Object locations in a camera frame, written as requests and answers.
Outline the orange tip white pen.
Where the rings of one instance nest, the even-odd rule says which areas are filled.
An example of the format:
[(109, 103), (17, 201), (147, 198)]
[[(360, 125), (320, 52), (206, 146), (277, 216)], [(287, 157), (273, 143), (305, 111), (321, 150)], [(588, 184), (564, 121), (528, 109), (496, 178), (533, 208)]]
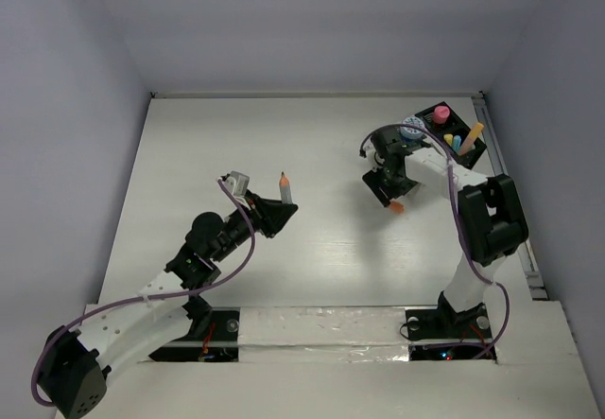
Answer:
[(290, 181), (283, 171), (281, 172), (280, 179), (279, 179), (279, 190), (280, 190), (281, 202), (286, 203), (286, 204), (292, 204), (293, 198), (292, 198)]

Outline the dark orange eraser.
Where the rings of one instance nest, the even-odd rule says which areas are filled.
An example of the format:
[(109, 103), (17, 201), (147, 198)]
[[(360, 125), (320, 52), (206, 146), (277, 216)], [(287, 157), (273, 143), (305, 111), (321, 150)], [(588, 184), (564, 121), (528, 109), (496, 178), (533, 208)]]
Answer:
[(398, 201), (392, 201), (389, 204), (389, 209), (396, 214), (403, 214), (405, 212), (405, 207)]

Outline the yellow highlighter pen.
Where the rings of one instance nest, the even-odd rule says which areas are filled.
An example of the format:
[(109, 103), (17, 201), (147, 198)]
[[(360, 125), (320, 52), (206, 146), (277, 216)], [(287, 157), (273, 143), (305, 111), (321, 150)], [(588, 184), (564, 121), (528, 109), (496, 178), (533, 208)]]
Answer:
[(453, 145), (454, 136), (450, 133), (447, 133), (443, 136), (444, 141), (449, 145)]

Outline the blue highlighter pen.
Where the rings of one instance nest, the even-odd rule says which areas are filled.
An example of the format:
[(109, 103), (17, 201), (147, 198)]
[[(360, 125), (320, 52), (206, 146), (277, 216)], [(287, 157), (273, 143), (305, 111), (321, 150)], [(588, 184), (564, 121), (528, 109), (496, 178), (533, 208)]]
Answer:
[(462, 144), (461, 137), (459, 135), (455, 135), (454, 136), (454, 140), (453, 140), (452, 150), (455, 153), (459, 153), (459, 151), (461, 149), (461, 144)]

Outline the pink capped tube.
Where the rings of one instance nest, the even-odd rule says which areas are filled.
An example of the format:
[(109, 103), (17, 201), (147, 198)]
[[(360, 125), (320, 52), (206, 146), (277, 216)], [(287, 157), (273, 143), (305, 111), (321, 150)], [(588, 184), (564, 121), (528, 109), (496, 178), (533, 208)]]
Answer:
[(431, 117), (432, 123), (434, 125), (443, 125), (448, 121), (450, 114), (451, 111), (447, 105), (438, 105), (433, 110)]

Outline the orange pencil shaped pen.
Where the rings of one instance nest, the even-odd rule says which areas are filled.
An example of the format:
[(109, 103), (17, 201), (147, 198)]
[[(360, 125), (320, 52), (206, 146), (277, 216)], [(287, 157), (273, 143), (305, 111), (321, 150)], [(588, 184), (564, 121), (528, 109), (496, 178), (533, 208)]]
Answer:
[(475, 141), (478, 139), (479, 135), (482, 133), (484, 129), (484, 125), (482, 123), (475, 123), (474, 126), (470, 129), (466, 138), (462, 142), (460, 149), (458, 151), (459, 155), (465, 155), (469, 152), (473, 146), (475, 145)]

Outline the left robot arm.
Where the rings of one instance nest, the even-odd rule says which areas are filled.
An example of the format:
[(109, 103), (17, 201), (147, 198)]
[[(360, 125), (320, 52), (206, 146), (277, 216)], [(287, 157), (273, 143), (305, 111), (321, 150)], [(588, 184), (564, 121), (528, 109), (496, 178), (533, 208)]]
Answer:
[(135, 296), (99, 306), (48, 336), (31, 379), (39, 404), (82, 418), (131, 365), (172, 340), (207, 332), (212, 308), (201, 295), (225, 284), (218, 262), (244, 242), (254, 246), (258, 235), (275, 237), (299, 209), (251, 191), (232, 203), (227, 217), (195, 217), (175, 257)]

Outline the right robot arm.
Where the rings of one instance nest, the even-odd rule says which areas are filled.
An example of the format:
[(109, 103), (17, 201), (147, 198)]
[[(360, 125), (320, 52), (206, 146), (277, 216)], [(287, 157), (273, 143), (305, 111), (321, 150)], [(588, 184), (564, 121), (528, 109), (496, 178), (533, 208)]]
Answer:
[(450, 202), (462, 256), (451, 282), (433, 308), (410, 309), (404, 336), (418, 340), (460, 340), (484, 317), (484, 295), (506, 259), (528, 238), (528, 227), (515, 183), (505, 174), (488, 177), (458, 163), (437, 135), (406, 141), (403, 124), (376, 129), (362, 141), (359, 154), (373, 153), (378, 163), (362, 180), (384, 206), (423, 185)]

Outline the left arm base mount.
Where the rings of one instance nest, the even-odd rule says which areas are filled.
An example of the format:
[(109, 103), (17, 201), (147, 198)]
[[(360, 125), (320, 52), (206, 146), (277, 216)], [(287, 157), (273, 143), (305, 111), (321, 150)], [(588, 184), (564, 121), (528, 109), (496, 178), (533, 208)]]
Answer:
[(154, 362), (237, 362), (239, 360), (239, 307), (214, 308), (192, 321), (188, 332), (148, 357)]

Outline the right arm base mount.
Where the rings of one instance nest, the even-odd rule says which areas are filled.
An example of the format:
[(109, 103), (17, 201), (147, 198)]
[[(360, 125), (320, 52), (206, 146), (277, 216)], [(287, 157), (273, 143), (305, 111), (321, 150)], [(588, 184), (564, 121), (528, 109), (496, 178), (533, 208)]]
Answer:
[(409, 342), (411, 361), (471, 360), (493, 339), (486, 317), (450, 324), (436, 308), (408, 309), (399, 333)]

